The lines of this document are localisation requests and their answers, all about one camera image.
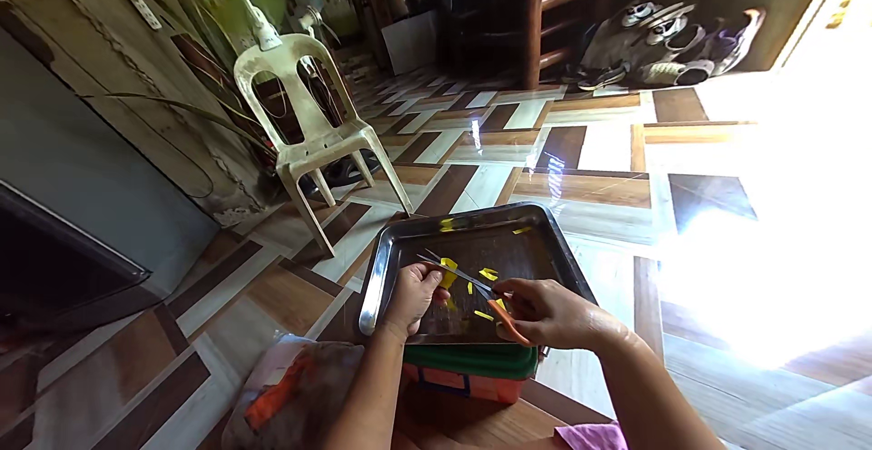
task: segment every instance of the green container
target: green container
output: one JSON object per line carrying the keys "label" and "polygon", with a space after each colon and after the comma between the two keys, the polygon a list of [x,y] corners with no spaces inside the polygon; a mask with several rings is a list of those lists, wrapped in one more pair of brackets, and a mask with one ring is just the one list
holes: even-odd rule
{"label": "green container", "polygon": [[403,353],[414,366],[507,380],[531,377],[538,361],[537,348],[520,344],[411,344]]}

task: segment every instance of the pink cloth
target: pink cloth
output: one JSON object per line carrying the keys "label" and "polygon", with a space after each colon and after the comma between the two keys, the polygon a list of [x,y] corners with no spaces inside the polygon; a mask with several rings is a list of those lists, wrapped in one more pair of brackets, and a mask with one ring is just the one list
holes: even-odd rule
{"label": "pink cloth", "polygon": [[572,450],[629,450],[617,421],[607,425],[575,425],[555,428]]}

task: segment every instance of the white plastic chair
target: white plastic chair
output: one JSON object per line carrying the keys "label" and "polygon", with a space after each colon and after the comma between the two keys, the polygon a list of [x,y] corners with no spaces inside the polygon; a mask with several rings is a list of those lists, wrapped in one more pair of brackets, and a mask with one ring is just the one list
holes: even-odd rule
{"label": "white plastic chair", "polygon": [[[315,180],[318,189],[321,190],[321,195],[327,204],[333,207],[336,201],[333,199],[330,188],[327,188],[320,167],[338,158],[351,155],[366,184],[370,187],[375,186],[375,181],[366,167],[364,157],[360,154],[360,149],[370,149],[375,153],[378,163],[385,171],[391,187],[397,193],[399,202],[407,214],[412,212],[411,202],[406,195],[406,190],[399,182],[397,173],[393,170],[391,161],[385,153],[385,148],[378,141],[376,132],[357,115],[352,99],[349,98],[348,91],[345,90],[342,76],[339,75],[336,64],[333,63],[327,49],[321,42],[308,35],[282,35],[281,39],[282,46],[275,49],[261,51],[260,47],[256,45],[247,49],[239,55],[233,72],[236,84],[245,100],[251,106],[251,110],[255,112],[257,120],[269,135],[269,139],[276,146],[278,151],[276,170],[284,187],[287,188],[290,198],[293,199],[302,219],[309,226],[324,254],[333,257],[335,255],[333,247],[327,240],[327,236],[324,235],[298,184],[300,177],[304,174],[308,173]],[[347,115],[345,121],[338,128],[333,128],[324,117],[318,103],[312,99],[309,90],[297,74],[297,63],[300,58],[306,55],[311,55],[321,61],[339,92]],[[304,138],[303,143],[291,145],[284,143],[277,129],[267,118],[251,87],[251,79],[262,71],[272,72],[282,81],[288,93],[290,104],[297,116],[297,121],[300,123]]]}

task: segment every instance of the orange scissor handle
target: orange scissor handle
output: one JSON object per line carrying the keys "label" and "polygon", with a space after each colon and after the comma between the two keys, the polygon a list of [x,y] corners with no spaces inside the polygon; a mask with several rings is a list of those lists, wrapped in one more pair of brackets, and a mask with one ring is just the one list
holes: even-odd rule
{"label": "orange scissor handle", "polygon": [[535,344],[530,343],[530,340],[524,337],[518,330],[515,328],[515,319],[508,314],[508,312],[500,307],[496,300],[488,300],[487,305],[491,306],[491,310],[496,312],[497,317],[502,321],[503,327],[506,328],[506,331],[515,339],[517,344],[522,346],[527,346],[528,348],[532,348]]}

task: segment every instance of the scissors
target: scissors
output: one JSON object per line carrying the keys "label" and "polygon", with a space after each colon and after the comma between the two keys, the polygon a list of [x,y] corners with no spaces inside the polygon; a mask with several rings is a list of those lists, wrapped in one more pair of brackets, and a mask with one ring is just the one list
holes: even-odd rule
{"label": "scissors", "polygon": [[527,339],[526,337],[524,337],[524,335],[519,333],[518,330],[515,328],[515,318],[512,317],[512,315],[509,314],[508,311],[506,311],[505,309],[500,307],[500,305],[498,303],[496,303],[497,296],[494,293],[493,289],[491,289],[490,287],[488,287],[484,283],[476,280],[475,278],[470,277],[466,273],[463,273],[462,271],[454,269],[453,267],[450,267],[450,266],[445,266],[444,264],[442,264],[442,258],[439,255],[436,255],[435,253],[430,251],[430,249],[424,249],[424,250],[431,257],[426,257],[425,255],[418,255],[418,257],[420,257],[421,259],[423,259],[426,262],[431,262],[431,263],[435,264],[436,266],[441,267],[445,271],[450,271],[454,275],[457,275],[458,277],[463,278],[464,280],[466,280],[468,282],[473,283],[473,285],[475,286],[475,289],[478,290],[478,292],[483,297],[485,297],[485,300],[487,300],[487,305],[490,306],[492,311],[496,312],[497,317],[500,318],[500,321],[502,322],[502,325],[506,328],[506,331],[508,331],[509,336],[511,336],[516,343],[522,344],[522,345],[528,346],[528,347],[535,346],[535,344],[530,343],[530,340]]}

